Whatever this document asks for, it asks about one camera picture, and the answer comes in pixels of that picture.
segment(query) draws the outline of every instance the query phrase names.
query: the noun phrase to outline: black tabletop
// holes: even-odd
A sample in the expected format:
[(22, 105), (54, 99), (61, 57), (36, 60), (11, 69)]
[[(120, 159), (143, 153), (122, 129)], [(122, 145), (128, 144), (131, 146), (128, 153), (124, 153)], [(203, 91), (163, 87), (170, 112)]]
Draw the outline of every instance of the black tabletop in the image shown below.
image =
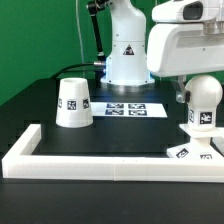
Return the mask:
[[(166, 148), (189, 141), (179, 128), (187, 106), (175, 102), (170, 82), (141, 93), (95, 87), (92, 102), (162, 103), (168, 118), (94, 117), (92, 125), (55, 124), (58, 82), (43, 79), (0, 107), (0, 153), (24, 130), (40, 123), (43, 137), (34, 154), (166, 157)], [(223, 125), (223, 101), (217, 126)], [(0, 177), (0, 223), (222, 223), (224, 185), (176, 182), (17, 180)]]

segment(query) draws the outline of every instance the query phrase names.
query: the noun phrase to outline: white robot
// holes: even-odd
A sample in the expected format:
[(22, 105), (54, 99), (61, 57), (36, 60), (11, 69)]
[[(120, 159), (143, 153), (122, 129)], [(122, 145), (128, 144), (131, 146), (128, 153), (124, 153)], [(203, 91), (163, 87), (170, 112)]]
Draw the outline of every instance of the white robot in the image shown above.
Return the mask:
[(149, 35), (147, 65), (152, 74), (175, 77), (177, 101), (188, 103), (188, 124), (180, 127), (191, 136), (190, 143), (167, 150), (169, 157), (219, 158), (212, 137), (224, 136), (215, 127), (216, 107), (223, 92), (208, 75), (188, 82), (186, 75), (224, 70), (223, 0), (172, 0), (153, 9), (157, 25)]
[(112, 18), (112, 52), (106, 59), (103, 87), (135, 92), (154, 83), (147, 69), (145, 53), (146, 18), (130, 0), (97, 0), (98, 11), (105, 5)]

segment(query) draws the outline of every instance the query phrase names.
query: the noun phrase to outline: white border frame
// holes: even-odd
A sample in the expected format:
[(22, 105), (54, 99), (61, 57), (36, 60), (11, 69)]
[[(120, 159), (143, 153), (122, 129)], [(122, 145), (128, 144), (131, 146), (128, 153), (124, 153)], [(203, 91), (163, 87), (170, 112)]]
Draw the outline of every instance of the white border frame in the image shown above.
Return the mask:
[(224, 159), (31, 155), (41, 125), (30, 125), (2, 159), (4, 178), (224, 182)]

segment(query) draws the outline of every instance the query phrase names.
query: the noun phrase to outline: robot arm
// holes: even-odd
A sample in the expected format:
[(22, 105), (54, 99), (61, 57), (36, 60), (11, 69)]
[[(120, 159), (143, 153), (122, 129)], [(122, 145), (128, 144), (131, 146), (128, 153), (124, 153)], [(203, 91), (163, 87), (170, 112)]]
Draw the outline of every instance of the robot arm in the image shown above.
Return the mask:
[[(130, 0), (95, 0), (91, 6), (89, 11), (92, 20), (105, 6), (109, 7), (112, 19), (112, 52), (106, 60), (106, 75), (101, 79), (102, 86), (122, 92), (148, 88), (154, 80), (150, 78), (147, 69), (145, 15)], [(103, 52), (100, 38), (99, 35), (95, 36), (100, 54)]]
[(167, 77), (224, 70), (223, 0), (169, 1), (153, 9), (147, 65)]

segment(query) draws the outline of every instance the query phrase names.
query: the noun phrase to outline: upside-down cup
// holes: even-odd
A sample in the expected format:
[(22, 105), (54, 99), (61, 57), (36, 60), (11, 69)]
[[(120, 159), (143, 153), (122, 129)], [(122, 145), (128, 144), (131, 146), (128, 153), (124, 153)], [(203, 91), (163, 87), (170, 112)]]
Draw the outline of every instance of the upside-down cup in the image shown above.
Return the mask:
[(93, 123), (89, 88), (84, 78), (65, 78), (60, 81), (56, 124), (80, 128)]

